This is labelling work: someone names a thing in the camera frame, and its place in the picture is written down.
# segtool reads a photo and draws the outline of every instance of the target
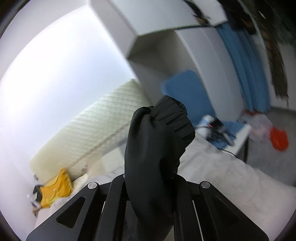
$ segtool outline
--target black metal mount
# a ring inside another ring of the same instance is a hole
[[[176,175],[176,241],[268,241],[267,235],[209,182]],[[27,241],[121,241],[129,201],[123,175],[89,183],[32,231]]]

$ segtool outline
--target cable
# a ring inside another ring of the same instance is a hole
[[[236,136],[235,136],[235,135],[233,135],[232,133],[230,133],[230,132],[229,132],[228,134],[230,134],[230,135],[232,135],[232,137],[236,138]]]
[[[206,128],[206,129],[209,129],[209,130],[215,132],[216,134],[218,134],[219,136],[221,136],[221,138],[227,143],[227,140],[224,138],[224,136],[220,132],[218,132],[217,130],[215,130],[214,128],[212,128],[210,126],[197,126],[197,127],[195,127],[195,130],[196,129],[200,129],[200,128]]]
[[[228,152],[228,153],[230,153],[230,154],[232,154],[235,158],[237,158],[236,157],[236,155],[234,155],[232,152],[230,152],[230,151],[226,151],[226,152]]]
[[[195,127],[195,129],[200,129],[200,128],[206,128],[206,129],[209,129],[209,130],[211,130],[211,131],[213,131],[213,132],[219,134],[219,135],[222,137],[222,139],[223,139],[225,142],[227,142],[227,140],[224,138],[224,136],[223,136],[220,132],[218,132],[217,130],[213,129],[212,127],[210,127],[210,126],[197,126],[197,127]],[[234,155],[234,154],[233,154],[232,152],[230,152],[230,151],[224,150],[224,149],[222,149],[222,148],[217,148],[217,149],[218,149],[218,150],[226,151],[226,152],[232,154],[235,158],[237,158],[236,155]]]

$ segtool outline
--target blue cushion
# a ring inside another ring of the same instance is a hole
[[[215,117],[207,92],[192,70],[181,72],[162,83],[162,93],[182,102],[188,118],[195,127],[204,115]]]

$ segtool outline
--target quilted mattress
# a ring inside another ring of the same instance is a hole
[[[61,168],[74,180],[127,138],[134,112],[149,106],[141,86],[131,80],[100,98],[63,127],[32,158],[30,167],[43,183]]]

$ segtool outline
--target yellow bag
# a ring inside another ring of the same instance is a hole
[[[48,181],[44,187],[40,187],[42,193],[41,207],[50,207],[55,200],[60,197],[68,197],[73,191],[70,176],[65,168],[62,168],[59,174]]]

